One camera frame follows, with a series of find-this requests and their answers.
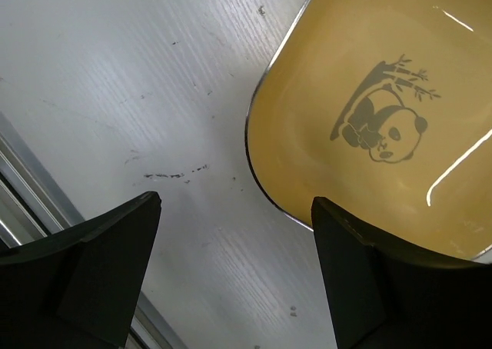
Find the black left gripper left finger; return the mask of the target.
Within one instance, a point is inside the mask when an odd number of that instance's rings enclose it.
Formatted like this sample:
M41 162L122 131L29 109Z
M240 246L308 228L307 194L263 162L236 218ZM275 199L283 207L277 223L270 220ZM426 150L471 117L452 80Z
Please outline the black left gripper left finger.
M1 252L3 348L125 345L161 215L148 191Z

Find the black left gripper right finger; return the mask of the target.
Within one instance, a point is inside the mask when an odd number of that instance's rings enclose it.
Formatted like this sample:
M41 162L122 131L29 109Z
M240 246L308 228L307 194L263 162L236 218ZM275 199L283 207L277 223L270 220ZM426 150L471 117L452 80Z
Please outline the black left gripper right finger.
M326 198L311 206L339 348L489 348L491 267L419 247Z

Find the yellow panda plate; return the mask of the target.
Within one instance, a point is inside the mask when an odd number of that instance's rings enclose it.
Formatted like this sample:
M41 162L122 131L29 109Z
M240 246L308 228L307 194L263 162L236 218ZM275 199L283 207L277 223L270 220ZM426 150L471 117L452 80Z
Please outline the yellow panda plate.
M491 261L491 0L307 0L247 117L251 171L305 227L325 197Z

